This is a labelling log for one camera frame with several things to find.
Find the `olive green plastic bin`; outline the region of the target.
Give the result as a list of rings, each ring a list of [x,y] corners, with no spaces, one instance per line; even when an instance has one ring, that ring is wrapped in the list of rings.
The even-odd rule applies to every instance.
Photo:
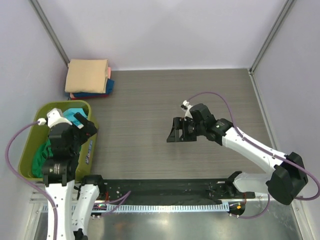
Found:
[[[88,120],[93,122],[98,128],[98,122],[94,117],[90,104],[84,100],[66,100],[49,102],[39,108],[35,114],[34,119],[44,118],[47,113],[54,109],[60,109],[62,112],[70,108],[82,108],[86,113]],[[18,165],[18,172],[27,180],[33,182],[41,182],[42,178],[37,178],[32,174],[32,163],[36,150],[47,141],[49,128],[46,126],[32,126],[26,140],[22,156]],[[89,140],[81,146],[81,151],[78,159],[78,166],[75,172],[75,179],[77,182],[81,181],[84,176],[91,174],[93,165],[93,158],[95,153],[95,146],[97,141],[97,134],[90,137]]]

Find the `beige t shirt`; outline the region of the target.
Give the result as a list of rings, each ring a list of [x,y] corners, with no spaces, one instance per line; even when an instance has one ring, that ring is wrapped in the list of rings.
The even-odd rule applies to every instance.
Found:
[[[68,64],[65,92],[104,94],[108,67],[107,59],[71,59]]]

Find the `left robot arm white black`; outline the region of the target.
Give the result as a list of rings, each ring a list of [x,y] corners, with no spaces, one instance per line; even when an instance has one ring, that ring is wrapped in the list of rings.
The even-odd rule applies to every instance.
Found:
[[[74,117],[81,123],[76,126],[63,116],[60,109],[47,113],[50,129],[50,156],[42,166],[45,196],[51,211],[48,212],[48,240],[86,240],[88,224],[96,200],[106,194],[101,175],[82,178],[75,210],[72,210],[72,192],[76,182],[81,147],[98,130],[92,121],[79,112]]]

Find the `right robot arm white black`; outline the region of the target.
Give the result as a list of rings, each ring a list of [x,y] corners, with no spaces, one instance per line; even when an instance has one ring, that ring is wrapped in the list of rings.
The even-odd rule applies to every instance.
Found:
[[[168,143],[195,142],[198,137],[229,148],[260,167],[263,173],[236,172],[229,177],[225,192],[231,198],[242,193],[269,194],[283,205],[290,205],[308,183],[304,163],[295,152],[285,154],[244,134],[225,119],[216,119],[202,103],[181,105],[183,117],[174,117]]]

